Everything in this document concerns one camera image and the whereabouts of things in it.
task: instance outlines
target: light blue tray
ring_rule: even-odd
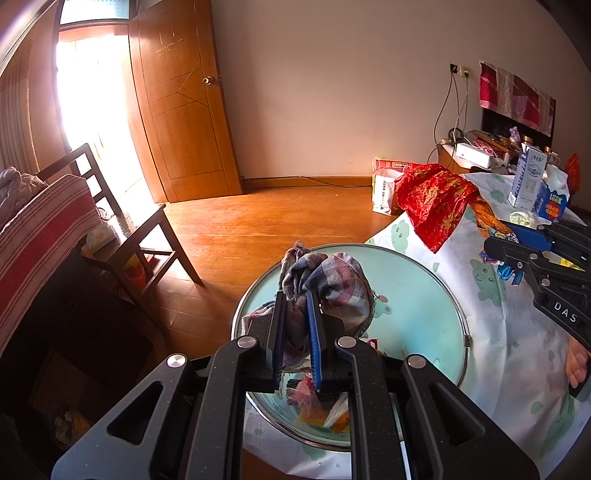
[[[335,244],[314,250],[327,255],[346,252],[363,267],[379,296],[364,338],[377,339],[381,352],[399,359],[420,353],[456,385],[462,383],[469,348],[465,318],[456,299],[433,273],[405,255],[376,245]],[[246,333],[241,331],[242,316],[275,298],[279,273],[278,263],[244,294],[234,316],[232,338]],[[248,398],[272,425],[296,440],[326,450],[350,450],[348,433],[335,434],[302,423],[295,408],[287,405],[287,379],[299,376],[285,374],[275,394],[248,393]]]

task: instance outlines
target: striped blanket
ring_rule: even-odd
[[[100,225],[86,180],[65,175],[0,232],[0,355],[42,286],[82,237]]]

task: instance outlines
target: wooden door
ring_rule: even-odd
[[[169,202],[242,193],[210,0],[162,0],[130,21],[139,110]]]

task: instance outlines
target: sunlight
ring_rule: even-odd
[[[106,35],[57,45],[57,87],[72,148],[88,143],[124,210],[153,204],[129,131],[123,64],[128,37]],[[87,170],[79,160],[80,172]]]

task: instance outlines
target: white tablecloth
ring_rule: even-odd
[[[466,178],[478,186],[497,217],[509,218],[515,210],[506,200],[512,179],[486,173]],[[483,238],[470,208],[436,254],[415,235],[406,214],[368,242],[417,260],[451,289],[473,341],[462,390],[530,456],[545,478],[591,415],[591,401],[580,403],[569,396],[566,333],[533,307],[525,281],[517,287],[501,282],[493,267],[482,262]],[[244,446],[292,475],[350,478],[350,454],[293,440],[251,406],[246,408]]]

